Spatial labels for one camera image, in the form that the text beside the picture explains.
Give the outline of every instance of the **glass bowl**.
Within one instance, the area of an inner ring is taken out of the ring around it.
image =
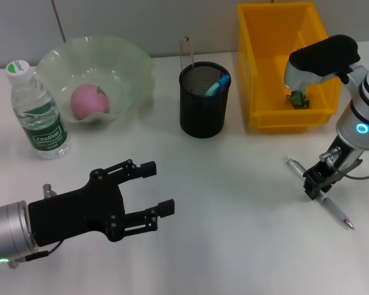
[[[134,44],[113,36],[72,39],[50,51],[36,67],[36,79],[54,96],[62,118],[94,122],[124,118],[128,111],[152,97],[151,57]],[[83,84],[99,86],[108,96],[107,114],[96,112],[75,118],[70,99]]]

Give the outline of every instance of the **yellow crate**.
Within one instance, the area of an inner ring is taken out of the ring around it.
[[[338,108],[341,83],[306,89],[309,109],[293,109],[284,86],[288,56],[326,39],[311,2],[239,4],[238,68],[245,125],[268,133],[303,132],[327,123]]]

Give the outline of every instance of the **blue marker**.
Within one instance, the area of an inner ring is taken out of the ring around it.
[[[229,75],[225,75],[225,76],[221,77],[219,81],[217,81],[216,83],[214,83],[205,92],[205,96],[214,96],[217,93],[222,92],[227,87],[227,85],[229,84],[230,81],[231,81],[231,77]]]

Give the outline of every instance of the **white wall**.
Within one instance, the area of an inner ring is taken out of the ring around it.
[[[153,56],[177,55],[178,41],[189,33],[196,52],[236,50],[236,4],[270,1],[55,0],[67,39],[111,34]],[[369,0],[313,2],[328,34],[369,40]],[[0,68],[16,58],[35,65],[61,39],[50,0],[0,0]]]
[[[0,0],[0,68],[37,63],[62,42],[50,0]]]
[[[93,34],[117,35],[154,56],[178,55],[178,42],[187,34],[192,35],[194,50],[200,53],[232,51],[237,44],[237,1],[55,2],[67,38]]]

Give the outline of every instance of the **cable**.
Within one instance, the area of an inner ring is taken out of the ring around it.
[[[63,241],[58,242],[57,245],[54,246],[53,249],[50,250],[50,251],[40,251],[40,252],[37,252],[37,253],[27,255],[27,256],[25,256],[25,261],[32,261],[32,260],[35,260],[35,259],[47,257],[48,255],[55,252],[56,249],[59,248],[62,243],[63,243]]]
[[[53,252],[55,252],[56,249],[59,248],[62,243],[63,243],[63,241],[58,242],[57,245],[54,246],[54,248],[48,252],[49,255],[51,255]]]
[[[369,176],[356,177],[356,176],[347,175],[344,172],[337,169],[335,166],[331,166],[331,168],[333,169],[333,171],[335,171],[335,172],[339,173],[340,175],[343,175],[344,177],[347,177],[349,179],[353,179],[353,180],[366,180],[366,179],[369,179]]]

